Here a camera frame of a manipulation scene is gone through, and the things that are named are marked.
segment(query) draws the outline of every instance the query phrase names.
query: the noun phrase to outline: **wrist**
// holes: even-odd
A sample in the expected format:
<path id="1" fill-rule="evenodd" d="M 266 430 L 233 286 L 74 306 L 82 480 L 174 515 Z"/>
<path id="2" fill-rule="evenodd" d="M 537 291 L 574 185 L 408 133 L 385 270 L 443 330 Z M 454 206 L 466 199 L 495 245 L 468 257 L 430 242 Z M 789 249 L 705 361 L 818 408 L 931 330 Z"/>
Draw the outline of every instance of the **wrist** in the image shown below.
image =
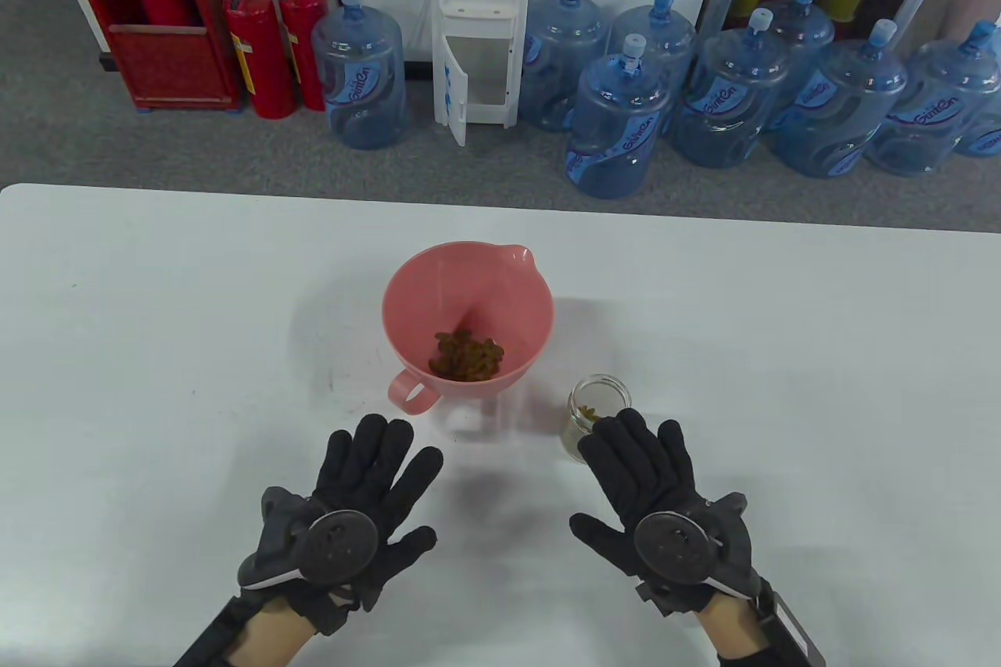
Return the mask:
<path id="1" fill-rule="evenodd" d="M 743 599 L 717 594 L 696 617 L 723 659 L 744 659 L 769 647 L 754 607 Z"/>
<path id="2" fill-rule="evenodd" d="M 285 667 L 315 632 L 284 597 L 277 597 L 247 621 L 223 656 L 232 667 Z"/>

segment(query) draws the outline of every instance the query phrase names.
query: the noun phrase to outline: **human hand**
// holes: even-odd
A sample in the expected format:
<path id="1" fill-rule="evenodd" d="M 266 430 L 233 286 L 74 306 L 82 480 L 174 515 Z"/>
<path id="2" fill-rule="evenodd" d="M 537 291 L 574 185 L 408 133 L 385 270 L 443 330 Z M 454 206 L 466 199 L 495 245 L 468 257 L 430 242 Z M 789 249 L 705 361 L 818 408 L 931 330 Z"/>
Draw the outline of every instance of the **human hand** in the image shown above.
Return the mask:
<path id="1" fill-rule="evenodd" d="M 243 595 L 285 596 L 326 635 L 348 612 L 371 611 L 386 582 L 437 541 L 423 526 L 388 542 L 441 470 L 439 450 L 425 448 L 393 484 L 412 442 L 408 422 L 370 414 L 353 437 L 330 436 L 308 499 L 269 488 L 260 545 L 240 566 Z"/>
<path id="2" fill-rule="evenodd" d="M 626 409 L 617 417 L 600 420 L 594 433 L 581 440 L 579 448 L 624 531 L 616 531 L 583 513 L 571 518 L 571 530 L 576 538 L 627 576 L 643 579 L 647 588 L 641 587 L 641 594 L 645 598 L 647 594 L 659 593 L 662 602 L 670 605 L 669 611 L 701 612 L 718 591 L 743 596 L 745 590 L 758 588 L 757 574 L 751 568 L 750 540 L 745 544 L 746 529 L 741 533 L 743 498 L 728 496 L 714 505 L 699 495 L 692 458 L 676 421 L 665 422 L 655 436 L 639 412 Z M 726 514 L 725 518 L 721 519 L 716 510 Z M 663 512 L 669 512 L 669 521 L 681 521 L 687 527 L 657 538 L 656 522 Z M 648 517 L 655 523 L 645 523 Z M 732 517 L 736 517 L 738 524 L 732 523 Z M 699 526 L 694 527 L 689 520 L 695 520 Z M 727 522 L 723 528 L 721 520 Z M 641 555 L 637 547 L 637 529 L 641 524 L 646 527 L 642 531 L 647 535 L 646 542 L 655 537 L 653 547 L 648 545 L 645 549 L 653 550 L 659 563 L 668 561 L 667 566 L 658 565 L 657 571 L 650 564 L 652 558 Z M 708 537 L 719 546 L 720 558 L 728 557 L 725 564 L 716 559 L 714 545 L 708 545 L 711 552 L 701 558 L 698 554 L 693 557 L 689 535 L 698 536 L 702 530 L 705 530 L 702 541 Z M 713 576 L 736 588 L 728 588 Z"/>

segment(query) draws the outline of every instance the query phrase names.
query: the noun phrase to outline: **black glove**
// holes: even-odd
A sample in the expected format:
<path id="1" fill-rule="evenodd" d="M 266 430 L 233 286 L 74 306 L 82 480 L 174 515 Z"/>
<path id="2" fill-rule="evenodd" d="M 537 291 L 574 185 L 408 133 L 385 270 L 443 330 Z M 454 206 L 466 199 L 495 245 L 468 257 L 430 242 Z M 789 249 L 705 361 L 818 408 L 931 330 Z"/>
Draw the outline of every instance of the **black glove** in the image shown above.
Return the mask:
<path id="1" fill-rule="evenodd" d="M 666 581 L 641 560 L 634 540 L 637 526 L 652 513 L 708 506 L 695 490 L 681 425 L 669 420 L 655 437 L 639 412 L 625 409 L 617 417 L 600 420 L 594 433 L 581 439 L 579 449 L 626 531 L 579 513 L 570 520 L 574 536 L 627 576 L 669 590 L 671 598 L 683 605 L 676 610 L 702 612 L 717 590 L 706 584 Z"/>
<path id="2" fill-rule="evenodd" d="M 434 530 L 422 526 L 388 544 L 441 470 L 439 450 L 425 448 L 393 485 L 412 442 L 410 423 L 393 420 L 386 424 L 381 415 L 369 414 L 358 424 L 353 438 L 343 430 L 330 436 L 310 498 L 299 498 L 281 488 L 265 492 L 264 531 L 257 552 L 240 566 L 241 596 L 251 600 L 285 596 L 293 610 L 325 635 L 343 625 L 348 612 L 359 607 L 371 611 L 386 582 L 437 542 Z M 324 546 L 317 556 L 315 549 L 308 550 L 306 535 L 314 531 L 313 525 L 323 523 L 319 520 L 336 520 L 338 516 L 330 514 L 337 511 L 357 513 L 339 515 L 350 518 L 323 535 L 320 543 Z M 359 521 L 368 535 L 362 535 L 362 541 L 370 543 L 358 559 L 363 568 L 347 580 L 324 581 L 324 570 L 344 569 L 344 561 L 336 556 L 357 556 L 358 549 L 366 546 L 338 546 L 336 539 L 330 542 L 335 535 L 345 534 L 344 523 Z"/>

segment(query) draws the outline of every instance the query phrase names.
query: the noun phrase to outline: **glass jar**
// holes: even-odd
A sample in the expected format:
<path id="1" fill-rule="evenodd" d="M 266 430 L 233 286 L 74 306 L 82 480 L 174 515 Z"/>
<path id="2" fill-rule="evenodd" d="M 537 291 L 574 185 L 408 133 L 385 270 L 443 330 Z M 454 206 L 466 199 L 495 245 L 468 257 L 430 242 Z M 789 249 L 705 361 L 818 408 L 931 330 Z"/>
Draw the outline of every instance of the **glass jar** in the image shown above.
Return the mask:
<path id="1" fill-rule="evenodd" d="M 613 375 L 589 375 L 575 386 L 567 399 L 567 426 L 562 440 L 567 453 L 584 463 L 577 444 L 585 435 L 591 435 L 595 422 L 602 417 L 615 417 L 623 409 L 633 406 L 629 389 Z"/>

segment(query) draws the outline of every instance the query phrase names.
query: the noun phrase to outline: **red cabinet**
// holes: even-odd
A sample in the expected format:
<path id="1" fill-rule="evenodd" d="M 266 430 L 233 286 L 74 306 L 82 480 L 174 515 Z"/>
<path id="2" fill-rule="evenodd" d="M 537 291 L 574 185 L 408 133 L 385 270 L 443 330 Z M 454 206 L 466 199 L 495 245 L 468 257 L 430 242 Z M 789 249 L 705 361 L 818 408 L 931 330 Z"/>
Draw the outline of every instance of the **red cabinet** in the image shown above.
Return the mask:
<path id="1" fill-rule="evenodd" d="M 171 1 L 178 0 L 89 0 L 135 105 L 239 109 L 242 84 L 222 0 L 180 0 L 189 5 L 176 13 L 148 5 Z M 155 26 L 150 16 L 191 24 Z"/>

